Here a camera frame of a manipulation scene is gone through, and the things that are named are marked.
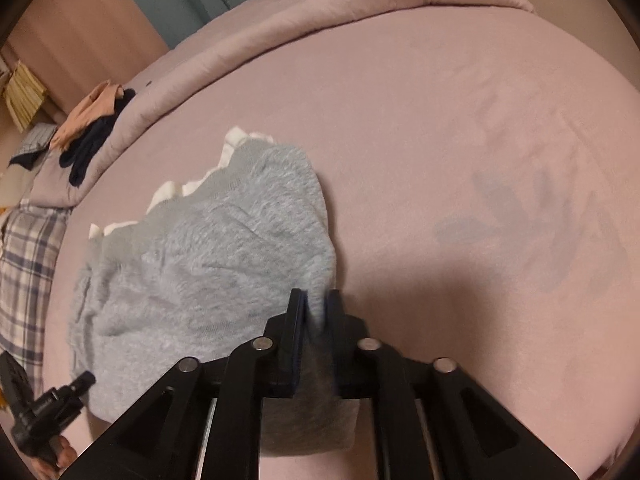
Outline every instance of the gray knit clothing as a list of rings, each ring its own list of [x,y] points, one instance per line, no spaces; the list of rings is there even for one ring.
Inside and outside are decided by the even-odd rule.
[[[90,409],[113,422],[181,357],[217,359],[261,335],[302,288],[313,342],[295,398],[265,400],[262,451],[349,447],[358,405],[333,396],[322,350],[334,275],[322,190],[305,154],[249,140],[192,195],[90,241],[70,320],[72,373],[95,374]]]

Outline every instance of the human hand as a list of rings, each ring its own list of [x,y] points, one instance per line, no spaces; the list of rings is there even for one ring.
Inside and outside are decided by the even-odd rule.
[[[52,466],[46,463],[41,458],[32,458],[31,463],[33,464],[33,468],[38,473],[40,480],[57,480],[60,474],[69,467],[75,460],[78,458],[78,454],[76,450],[71,447],[69,441],[63,437],[59,436],[60,447],[62,451],[58,454],[58,467],[60,468],[59,472],[55,472]]]

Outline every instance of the pink comforter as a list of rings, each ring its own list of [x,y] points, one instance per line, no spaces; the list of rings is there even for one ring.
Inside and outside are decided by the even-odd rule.
[[[139,138],[123,152],[114,137],[121,155],[69,221],[45,386],[69,380],[90,223],[140,218],[164,181],[215,166],[238,124],[308,153],[348,309],[412,358],[457,359],[587,478],[640,415],[640,94],[523,0],[386,0],[359,21],[377,0],[336,0],[348,24],[233,54],[234,16],[268,36],[278,12],[332,0],[262,1],[134,80],[152,83],[118,127]],[[372,478],[360,429],[350,452],[264,459],[261,478]],[[86,446],[86,421],[68,436]]]

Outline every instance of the pile of clothes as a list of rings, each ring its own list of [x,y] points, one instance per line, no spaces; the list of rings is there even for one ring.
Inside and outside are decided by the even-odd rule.
[[[107,140],[134,90],[107,80],[100,83],[71,111],[51,139],[50,147],[62,151],[60,166],[71,167],[69,184],[79,187],[95,154]]]

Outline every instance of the bed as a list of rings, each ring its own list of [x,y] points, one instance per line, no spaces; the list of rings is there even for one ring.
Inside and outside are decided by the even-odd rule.
[[[79,188],[47,159],[34,206],[73,208],[44,385],[91,224],[198,179],[233,126],[304,149],[350,312],[405,355],[448,355],[588,478],[640,416],[640,94],[526,0],[254,0],[129,84]],[[262,478],[373,478],[356,446],[265,458]],[[104,425],[67,431],[83,450]]]

